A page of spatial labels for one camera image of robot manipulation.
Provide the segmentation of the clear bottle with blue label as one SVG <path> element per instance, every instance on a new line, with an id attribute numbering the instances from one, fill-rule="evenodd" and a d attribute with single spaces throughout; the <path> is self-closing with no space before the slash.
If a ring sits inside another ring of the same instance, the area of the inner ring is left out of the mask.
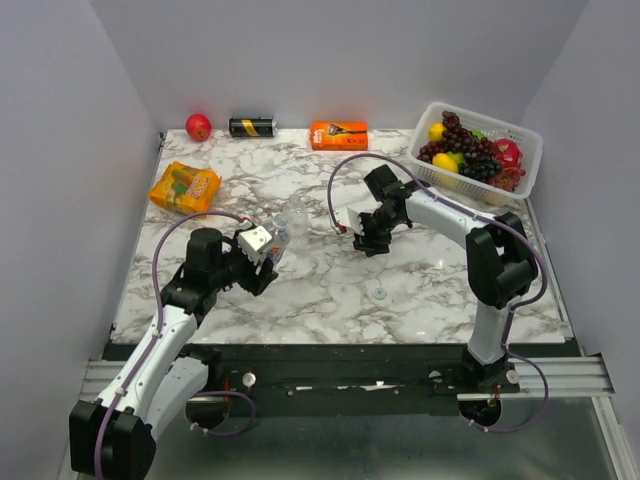
<path id="1" fill-rule="evenodd" d="M 284 214 L 278 213 L 269 220 L 265 228 L 273 239 L 267 257 L 276 266 L 282 259 L 291 240 L 288 218 Z"/>

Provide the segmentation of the clear unlabelled plastic bottle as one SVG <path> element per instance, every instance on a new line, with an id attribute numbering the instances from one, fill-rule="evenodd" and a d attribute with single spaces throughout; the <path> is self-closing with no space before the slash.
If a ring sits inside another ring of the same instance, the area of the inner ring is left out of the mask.
<path id="1" fill-rule="evenodd" d="M 292 241 L 298 248 L 308 243 L 309 218 L 306 205 L 297 194 L 289 196 L 285 204 L 284 213 L 288 218 Z"/>

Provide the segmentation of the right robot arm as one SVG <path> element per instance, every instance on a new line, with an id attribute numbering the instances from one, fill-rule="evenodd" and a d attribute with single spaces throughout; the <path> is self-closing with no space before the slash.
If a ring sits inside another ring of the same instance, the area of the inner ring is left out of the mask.
<path id="1" fill-rule="evenodd" d="M 400 225 L 425 225 L 466 253 L 467 281 L 477 299 L 474 328 L 463 354 L 460 379 L 480 392 L 506 370 L 507 339 L 514 310 L 538 276 L 538 258 L 520 218 L 474 210 L 417 181 L 401 182 L 383 165 L 365 177 L 379 202 L 371 213 L 344 207 L 334 212 L 342 231 L 354 234 L 353 246 L 371 257 L 387 254 Z"/>

